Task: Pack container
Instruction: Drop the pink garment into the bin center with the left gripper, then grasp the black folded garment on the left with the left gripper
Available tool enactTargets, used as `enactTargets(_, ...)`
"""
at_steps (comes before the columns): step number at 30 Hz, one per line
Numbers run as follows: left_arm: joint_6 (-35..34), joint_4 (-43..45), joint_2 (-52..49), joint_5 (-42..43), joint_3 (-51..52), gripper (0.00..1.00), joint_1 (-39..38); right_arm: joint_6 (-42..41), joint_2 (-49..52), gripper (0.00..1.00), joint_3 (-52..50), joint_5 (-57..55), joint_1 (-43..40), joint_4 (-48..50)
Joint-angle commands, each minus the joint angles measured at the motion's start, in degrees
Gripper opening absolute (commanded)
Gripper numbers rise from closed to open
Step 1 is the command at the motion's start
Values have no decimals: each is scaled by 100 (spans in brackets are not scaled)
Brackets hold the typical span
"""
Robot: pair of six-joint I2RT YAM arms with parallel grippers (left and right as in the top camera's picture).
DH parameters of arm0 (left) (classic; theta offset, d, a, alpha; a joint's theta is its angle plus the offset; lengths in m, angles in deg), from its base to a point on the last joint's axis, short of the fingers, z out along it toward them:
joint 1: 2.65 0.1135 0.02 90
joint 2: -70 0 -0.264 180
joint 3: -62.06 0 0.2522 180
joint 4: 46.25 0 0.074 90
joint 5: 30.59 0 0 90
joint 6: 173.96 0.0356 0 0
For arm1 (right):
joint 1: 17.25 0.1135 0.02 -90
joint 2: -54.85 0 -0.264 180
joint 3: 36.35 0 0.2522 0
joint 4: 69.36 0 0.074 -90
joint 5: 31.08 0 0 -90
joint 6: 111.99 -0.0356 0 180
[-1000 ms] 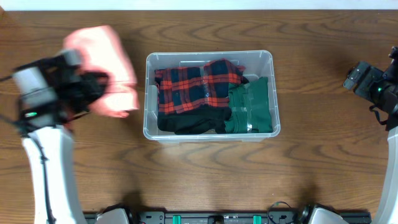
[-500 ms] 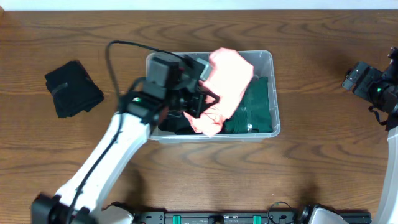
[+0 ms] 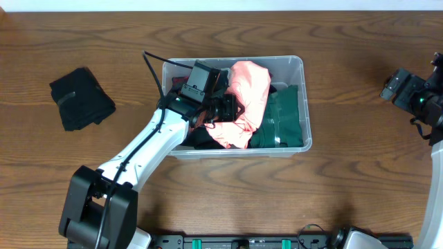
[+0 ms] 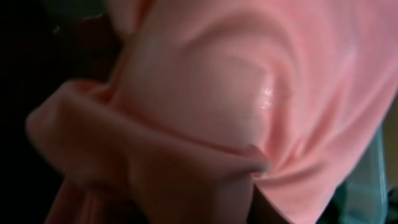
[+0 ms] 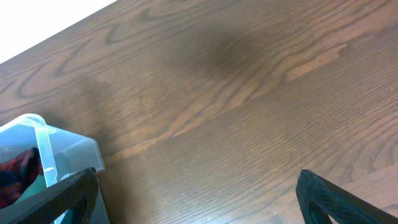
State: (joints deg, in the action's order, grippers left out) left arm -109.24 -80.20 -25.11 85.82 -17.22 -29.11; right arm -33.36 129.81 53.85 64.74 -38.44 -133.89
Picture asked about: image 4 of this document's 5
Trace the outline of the pink cloth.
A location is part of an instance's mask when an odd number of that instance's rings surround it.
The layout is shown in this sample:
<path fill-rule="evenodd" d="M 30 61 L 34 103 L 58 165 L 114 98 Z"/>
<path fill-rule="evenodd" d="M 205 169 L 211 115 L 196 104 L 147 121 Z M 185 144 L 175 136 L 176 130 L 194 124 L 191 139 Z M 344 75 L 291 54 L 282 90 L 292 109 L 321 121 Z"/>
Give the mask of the pink cloth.
<path fill-rule="evenodd" d="M 106 6 L 108 82 L 26 121 L 65 176 L 47 223 L 315 223 L 396 95 L 396 0 Z"/>

